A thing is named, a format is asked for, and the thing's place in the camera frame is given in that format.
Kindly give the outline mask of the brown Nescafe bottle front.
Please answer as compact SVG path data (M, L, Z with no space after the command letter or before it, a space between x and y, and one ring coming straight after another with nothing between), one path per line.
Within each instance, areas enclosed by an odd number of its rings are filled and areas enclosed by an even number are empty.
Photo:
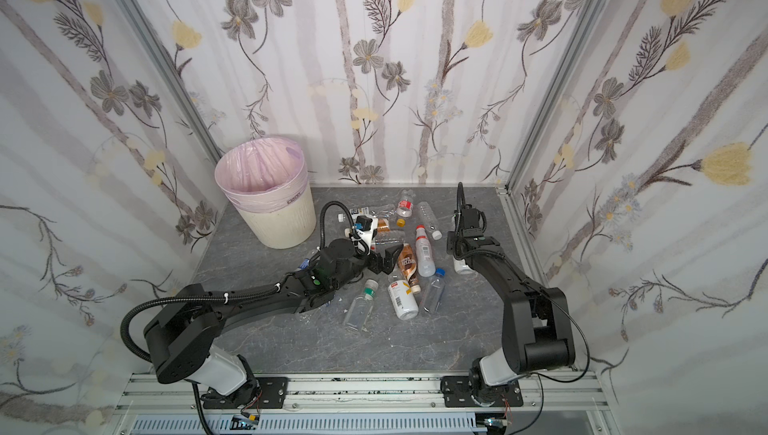
M417 260L412 246L408 243L403 244L403 248L397 260L398 269L413 294L421 292L417 274Z

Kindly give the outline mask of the brown nescafe bottle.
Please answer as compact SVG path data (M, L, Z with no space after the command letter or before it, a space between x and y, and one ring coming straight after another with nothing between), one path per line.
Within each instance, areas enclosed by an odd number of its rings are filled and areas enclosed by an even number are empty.
M377 223L377 232L386 233L390 231L390 224L388 219L379 219Z
M417 260L412 246L408 243L403 244L403 248L397 260L398 269L413 294L421 292L417 274Z

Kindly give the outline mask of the clear bottle green cap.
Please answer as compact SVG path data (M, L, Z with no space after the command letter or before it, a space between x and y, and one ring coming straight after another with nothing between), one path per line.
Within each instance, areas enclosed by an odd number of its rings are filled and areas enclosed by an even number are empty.
M378 283L368 279L362 293L357 296L346 313L343 326L350 330L363 331L365 324L373 310Z

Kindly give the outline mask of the clear bottle blue cap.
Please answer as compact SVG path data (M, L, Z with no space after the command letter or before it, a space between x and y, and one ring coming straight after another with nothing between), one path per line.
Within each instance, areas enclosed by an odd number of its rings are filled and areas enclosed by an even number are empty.
M421 309L424 313L434 314L438 310L445 286L445 270L437 268L423 291Z

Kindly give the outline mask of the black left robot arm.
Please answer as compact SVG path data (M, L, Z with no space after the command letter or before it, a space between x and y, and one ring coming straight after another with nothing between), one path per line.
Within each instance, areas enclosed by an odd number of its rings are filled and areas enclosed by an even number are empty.
M366 270L389 275L403 248L364 251L351 240L336 239L273 285L228 292L185 287L144 329L157 381L203 385L208 391L202 400L213 408L249 404L262 394L261 382L243 356L216 348L214 341L252 321L317 309Z

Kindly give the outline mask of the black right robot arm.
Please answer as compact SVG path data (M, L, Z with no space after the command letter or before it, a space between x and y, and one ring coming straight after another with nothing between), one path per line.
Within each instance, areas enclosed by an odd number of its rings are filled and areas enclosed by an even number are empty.
M485 228L485 214L464 204L454 213L447 241L447 252L480 274L503 305L501 347L475 360L470 371L471 393L480 403L488 403L497 387L576 359L564 293L525 275Z

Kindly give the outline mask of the cream waste bin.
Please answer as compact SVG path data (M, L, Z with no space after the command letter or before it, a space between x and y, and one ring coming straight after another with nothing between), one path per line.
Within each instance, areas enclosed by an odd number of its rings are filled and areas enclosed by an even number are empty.
M310 185L296 202L273 213L259 214L239 210L236 207L235 209L258 240L264 246L272 249L295 247L307 240L316 227Z

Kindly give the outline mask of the pink bin liner bag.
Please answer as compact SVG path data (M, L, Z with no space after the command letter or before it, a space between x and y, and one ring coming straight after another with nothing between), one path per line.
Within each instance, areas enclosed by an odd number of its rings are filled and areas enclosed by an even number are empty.
M239 210L273 213L296 202L309 188L301 146L285 137L245 142L222 156L214 179Z

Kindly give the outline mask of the clear bottle red-white label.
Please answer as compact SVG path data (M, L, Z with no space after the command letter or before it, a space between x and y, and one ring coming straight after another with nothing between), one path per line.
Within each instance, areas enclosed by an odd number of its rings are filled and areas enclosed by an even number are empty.
M405 237L401 233L380 234L374 239L374 248L377 251L384 251L387 248L402 245L405 243Z

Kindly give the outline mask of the brown Nescafe bottle back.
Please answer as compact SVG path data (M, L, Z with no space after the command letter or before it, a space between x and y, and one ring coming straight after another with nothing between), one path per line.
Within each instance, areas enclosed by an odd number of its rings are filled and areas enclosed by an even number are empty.
M388 219L379 219L377 223L377 232L386 233L390 231L390 224Z

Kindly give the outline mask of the white bottle red cap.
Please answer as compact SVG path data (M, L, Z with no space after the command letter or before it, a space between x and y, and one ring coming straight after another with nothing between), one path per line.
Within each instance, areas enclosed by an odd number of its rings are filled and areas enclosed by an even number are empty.
M419 276L434 276L436 272L436 265L431 244L428 240L427 232L423 225L418 225L416 228L415 253L417 257L417 268Z

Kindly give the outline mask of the Suntory white label bottle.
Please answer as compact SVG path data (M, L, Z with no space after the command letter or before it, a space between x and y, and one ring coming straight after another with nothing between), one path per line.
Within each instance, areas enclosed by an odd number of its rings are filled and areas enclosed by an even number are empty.
M369 219L376 218L380 226L391 226L395 219L395 206L392 204L381 206L368 206L352 208L350 210L351 220L354 224L357 224L357 219L360 217L367 217Z

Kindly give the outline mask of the clear ribbed bottle white cap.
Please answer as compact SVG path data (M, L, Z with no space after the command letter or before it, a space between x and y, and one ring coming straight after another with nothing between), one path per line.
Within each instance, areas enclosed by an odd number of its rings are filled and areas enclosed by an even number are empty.
M426 201L421 201L416 205L416 211L426 232L433 240L440 240L443 233L439 228L438 218L431 205Z

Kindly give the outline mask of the crushed bottle red label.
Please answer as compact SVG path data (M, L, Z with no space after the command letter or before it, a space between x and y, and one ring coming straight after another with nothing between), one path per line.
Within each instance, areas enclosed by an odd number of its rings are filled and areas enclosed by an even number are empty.
M411 189L403 189L397 198L396 213L400 218L407 219L412 216L415 193Z

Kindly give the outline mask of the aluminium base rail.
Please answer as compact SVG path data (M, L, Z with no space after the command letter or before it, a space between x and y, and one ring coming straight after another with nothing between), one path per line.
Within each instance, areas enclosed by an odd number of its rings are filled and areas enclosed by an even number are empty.
M108 434L617 434L593 375L561 371L563 383L524 378L492 406L456 403L447 373L287 374L279 407L206 408L186 383L131 377Z

